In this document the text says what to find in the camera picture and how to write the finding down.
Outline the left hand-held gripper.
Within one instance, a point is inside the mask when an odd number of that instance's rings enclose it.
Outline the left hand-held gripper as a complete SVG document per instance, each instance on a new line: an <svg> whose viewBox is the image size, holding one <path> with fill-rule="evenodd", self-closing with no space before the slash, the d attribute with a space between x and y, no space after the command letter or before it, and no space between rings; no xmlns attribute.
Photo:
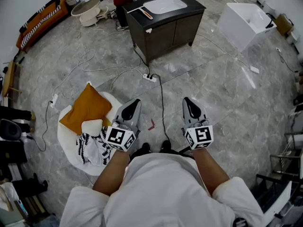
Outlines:
<svg viewBox="0 0 303 227"><path fill-rule="evenodd" d="M111 148L124 152L131 148L140 133L138 124L141 110L140 99L133 99L119 107L116 120L107 127L106 132L106 143Z"/></svg>

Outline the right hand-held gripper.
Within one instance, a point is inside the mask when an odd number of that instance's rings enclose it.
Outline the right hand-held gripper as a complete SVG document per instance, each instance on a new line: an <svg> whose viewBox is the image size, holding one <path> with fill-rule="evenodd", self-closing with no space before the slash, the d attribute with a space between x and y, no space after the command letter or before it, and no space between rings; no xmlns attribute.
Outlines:
<svg viewBox="0 0 303 227"><path fill-rule="evenodd" d="M213 143L213 126L207 119L207 113L204 106L198 101L185 97L182 101L183 118L185 127L182 128L189 149L196 150L207 148Z"/></svg>

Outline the white squeegee with orange handle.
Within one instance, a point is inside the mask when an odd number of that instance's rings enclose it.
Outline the white squeegee with orange handle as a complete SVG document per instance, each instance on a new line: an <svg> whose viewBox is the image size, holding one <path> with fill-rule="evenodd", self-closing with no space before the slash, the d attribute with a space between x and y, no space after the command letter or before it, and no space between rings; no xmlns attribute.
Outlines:
<svg viewBox="0 0 303 227"><path fill-rule="evenodd" d="M153 20L153 17L152 17L148 12L146 12L143 8L144 8L144 6L137 7L137 8L135 8L135 9L133 9L133 10L128 11L127 14L132 13L132 12L135 12L135 11L138 10L138 11L140 11L142 14L144 14L149 20Z"/></svg>

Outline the person's right forearm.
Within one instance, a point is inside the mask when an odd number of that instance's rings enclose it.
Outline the person's right forearm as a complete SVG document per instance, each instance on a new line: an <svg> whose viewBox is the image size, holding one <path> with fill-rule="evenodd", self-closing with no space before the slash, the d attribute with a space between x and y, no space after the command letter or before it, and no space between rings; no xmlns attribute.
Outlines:
<svg viewBox="0 0 303 227"><path fill-rule="evenodd" d="M200 176L209 191L213 195L215 189L228 181L230 178L226 172L217 164L207 149L193 150L193 157L196 161Z"/></svg>

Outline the person's left forearm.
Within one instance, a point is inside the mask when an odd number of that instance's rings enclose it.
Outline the person's left forearm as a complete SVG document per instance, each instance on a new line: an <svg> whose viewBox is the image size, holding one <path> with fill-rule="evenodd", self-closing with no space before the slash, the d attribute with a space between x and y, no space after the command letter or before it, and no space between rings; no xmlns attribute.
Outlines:
<svg viewBox="0 0 303 227"><path fill-rule="evenodd" d="M107 166L104 168L93 185L93 190L110 196L116 192L125 175L125 169L129 164L129 153L115 151Z"/></svg>

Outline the small white pillow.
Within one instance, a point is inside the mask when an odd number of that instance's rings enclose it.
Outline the small white pillow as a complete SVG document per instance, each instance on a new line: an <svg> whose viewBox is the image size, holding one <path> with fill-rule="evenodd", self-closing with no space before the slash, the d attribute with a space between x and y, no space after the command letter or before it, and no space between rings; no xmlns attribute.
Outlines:
<svg viewBox="0 0 303 227"><path fill-rule="evenodd" d="M97 137L101 133L102 124L101 119L84 121L81 125L82 133Z"/></svg>

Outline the person's black trousers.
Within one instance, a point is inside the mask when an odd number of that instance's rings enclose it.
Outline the person's black trousers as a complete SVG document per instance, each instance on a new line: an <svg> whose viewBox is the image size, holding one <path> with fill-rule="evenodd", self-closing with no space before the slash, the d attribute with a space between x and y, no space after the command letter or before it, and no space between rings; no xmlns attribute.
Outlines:
<svg viewBox="0 0 303 227"><path fill-rule="evenodd" d="M132 161L135 157L139 157L139 156L143 156L143 155L151 154L151 153L152 152L150 150L141 148L141 149L137 150L136 152L134 152L130 156L130 161ZM179 153L179 152L177 152L175 150L172 150L172 149L161 149L160 153L179 155L179 156L182 156L182 157L188 157L188 158L194 159L193 156L186 155L186 154L183 154L183 153Z"/></svg>

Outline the orange cushion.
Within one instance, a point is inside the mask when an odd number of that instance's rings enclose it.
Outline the orange cushion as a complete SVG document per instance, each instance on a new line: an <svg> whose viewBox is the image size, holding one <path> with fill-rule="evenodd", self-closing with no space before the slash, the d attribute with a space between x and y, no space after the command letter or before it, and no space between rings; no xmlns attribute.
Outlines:
<svg viewBox="0 0 303 227"><path fill-rule="evenodd" d="M81 135L83 122L103 120L111 109L111 103L88 83L71 110L59 122L77 135Z"/></svg>

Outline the black white patterned blanket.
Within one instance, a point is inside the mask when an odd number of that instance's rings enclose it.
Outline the black white patterned blanket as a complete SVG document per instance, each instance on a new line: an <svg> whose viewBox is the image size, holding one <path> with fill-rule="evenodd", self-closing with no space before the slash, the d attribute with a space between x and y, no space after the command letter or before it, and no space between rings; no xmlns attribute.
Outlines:
<svg viewBox="0 0 303 227"><path fill-rule="evenodd" d="M111 158L112 148L105 142L107 127L102 127L98 136L82 133L76 140L78 155L83 164L90 162L96 166L106 166Z"/></svg>

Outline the black vanity cabinet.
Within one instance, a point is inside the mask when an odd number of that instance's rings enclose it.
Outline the black vanity cabinet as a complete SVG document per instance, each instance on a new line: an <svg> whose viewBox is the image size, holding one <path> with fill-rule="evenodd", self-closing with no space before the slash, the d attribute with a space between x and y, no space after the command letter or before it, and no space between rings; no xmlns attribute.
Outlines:
<svg viewBox="0 0 303 227"><path fill-rule="evenodd" d="M140 49L146 64L182 45L192 45L206 9L196 0L181 0L186 8L164 14L153 14L144 7L153 20L138 10L127 14L149 1L152 0L138 0L123 7L133 46Z"/></svg>

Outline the white square floor basin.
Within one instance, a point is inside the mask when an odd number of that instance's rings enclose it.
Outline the white square floor basin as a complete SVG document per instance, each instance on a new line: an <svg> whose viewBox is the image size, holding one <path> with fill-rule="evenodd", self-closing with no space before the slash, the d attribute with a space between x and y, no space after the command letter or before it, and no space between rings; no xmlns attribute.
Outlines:
<svg viewBox="0 0 303 227"><path fill-rule="evenodd" d="M272 32L276 24L256 4L227 3L218 20L217 28L239 52L242 52L266 33Z"/></svg>

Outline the white sink basin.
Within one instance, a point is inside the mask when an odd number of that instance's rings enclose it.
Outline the white sink basin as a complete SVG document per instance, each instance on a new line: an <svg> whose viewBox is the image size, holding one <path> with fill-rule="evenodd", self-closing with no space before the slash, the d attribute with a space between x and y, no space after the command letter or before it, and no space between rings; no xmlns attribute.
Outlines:
<svg viewBox="0 0 303 227"><path fill-rule="evenodd" d="M181 0L152 0L143 4L153 14L164 14L178 9L184 9L187 4Z"/></svg>

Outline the round beige coffee table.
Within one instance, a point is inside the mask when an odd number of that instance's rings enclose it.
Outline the round beige coffee table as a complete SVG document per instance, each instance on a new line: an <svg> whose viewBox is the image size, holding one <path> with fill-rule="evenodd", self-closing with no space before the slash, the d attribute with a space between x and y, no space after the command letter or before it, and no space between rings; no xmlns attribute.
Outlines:
<svg viewBox="0 0 303 227"><path fill-rule="evenodd" d="M71 15L78 17L84 27L97 25L100 19L107 19L109 13L107 6L100 8L99 4L100 0L81 2L72 9Z"/></svg>

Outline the grey black backpack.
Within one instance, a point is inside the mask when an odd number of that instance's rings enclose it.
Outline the grey black backpack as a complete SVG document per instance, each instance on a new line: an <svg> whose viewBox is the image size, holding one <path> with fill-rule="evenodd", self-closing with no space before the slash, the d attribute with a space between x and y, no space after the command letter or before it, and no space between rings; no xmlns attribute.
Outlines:
<svg viewBox="0 0 303 227"><path fill-rule="evenodd" d="M4 140L17 141L22 136L22 130L15 122L1 119L0 120L0 137Z"/></svg>

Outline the tan cardboard box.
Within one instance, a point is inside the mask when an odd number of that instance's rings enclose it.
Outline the tan cardboard box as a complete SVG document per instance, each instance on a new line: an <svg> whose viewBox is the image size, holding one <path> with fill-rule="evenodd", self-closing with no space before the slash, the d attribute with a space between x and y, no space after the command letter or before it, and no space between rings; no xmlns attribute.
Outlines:
<svg viewBox="0 0 303 227"><path fill-rule="evenodd" d="M294 24L289 20L286 14L280 14L275 20L276 28L282 36L286 36L290 31L292 31Z"/></svg>

